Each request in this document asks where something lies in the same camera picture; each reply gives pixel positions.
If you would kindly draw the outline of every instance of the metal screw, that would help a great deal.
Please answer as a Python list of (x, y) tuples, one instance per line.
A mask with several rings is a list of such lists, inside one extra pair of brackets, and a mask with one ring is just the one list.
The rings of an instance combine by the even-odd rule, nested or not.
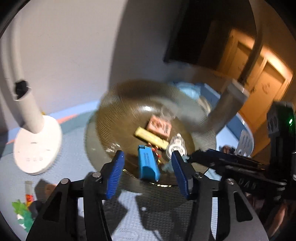
[(199, 173), (199, 172), (196, 172), (196, 173), (194, 174), (194, 177), (196, 177), (196, 178), (202, 178), (202, 177), (200, 176), (200, 173)]
[(233, 185), (234, 184), (234, 180), (232, 178), (228, 178), (226, 179), (226, 182), (229, 184), (229, 185)]
[(99, 178), (101, 176), (101, 173), (100, 172), (94, 172), (92, 176), (95, 177), (95, 178)]
[(63, 178), (63, 179), (61, 180), (61, 184), (67, 184), (68, 181), (69, 181), (68, 178)]

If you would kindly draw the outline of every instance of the pink eraser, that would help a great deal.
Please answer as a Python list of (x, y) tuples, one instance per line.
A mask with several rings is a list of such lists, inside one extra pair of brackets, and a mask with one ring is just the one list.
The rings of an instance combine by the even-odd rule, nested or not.
[(159, 137), (167, 139), (170, 137), (170, 131), (172, 130), (172, 124), (167, 120), (163, 120), (163, 119), (153, 115), (153, 116), (151, 116), (146, 129)]

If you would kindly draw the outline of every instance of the blue battery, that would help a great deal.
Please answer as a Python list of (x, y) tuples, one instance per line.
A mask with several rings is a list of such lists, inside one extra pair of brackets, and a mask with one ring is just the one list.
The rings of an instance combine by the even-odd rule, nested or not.
[(160, 171), (155, 162), (151, 147), (139, 145), (138, 159), (140, 179), (158, 181), (160, 178)]

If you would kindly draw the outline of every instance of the yellow sponge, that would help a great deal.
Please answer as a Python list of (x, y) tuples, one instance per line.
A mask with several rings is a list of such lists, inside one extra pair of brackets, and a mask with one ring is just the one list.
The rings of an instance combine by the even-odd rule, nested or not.
[(149, 131), (146, 131), (142, 127), (138, 127), (135, 132), (135, 136), (140, 137), (141, 139), (150, 142), (152, 145), (158, 146), (159, 148), (166, 150), (168, 147), (168, 142), (159, 138), (158, 136), (152, 134)]

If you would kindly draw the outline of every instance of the blue object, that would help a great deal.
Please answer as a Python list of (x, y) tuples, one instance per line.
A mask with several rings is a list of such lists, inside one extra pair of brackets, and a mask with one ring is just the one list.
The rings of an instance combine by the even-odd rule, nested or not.
[(188, 180), (187, 177), (185, 175), (185, 173), (183, 172), (183, 169), (181, 167), (181, 165), (183, 163), (185, 163), (182, 159), (182, 157), (180, 156), (180, 154), (178, 153), (178, 155), (176, 155), (176, 151), (174, 151), (172, 153), (172, 166), (175, 172), (175, 176), (177, 179), (177, 183), (180, 189), (180, 193), (186, 198), (188, 199), (190, 196), (189, 190), (188, 190)]
[(200, 97), (201, 86), (199, 85), (186, 82), (179, 82), (176, 83), (176, 87), (192, 99), (197, 100)]
[(155, 162), (151, 147), (139, 145), (138, 159), (140, 179), (158, 181), (160, 178), (160, 171)]
[(107, 183), (107, 190), (106, 190), (106, 197), (110, 199), (114, 196), (119, 179), (122, 173), (122, 169), (124, 166), (124, 153), (123, 151), (117, 151), (116, 155), (112, 159), (113, 167), (112, 171), (110, 172), (108, 183)]

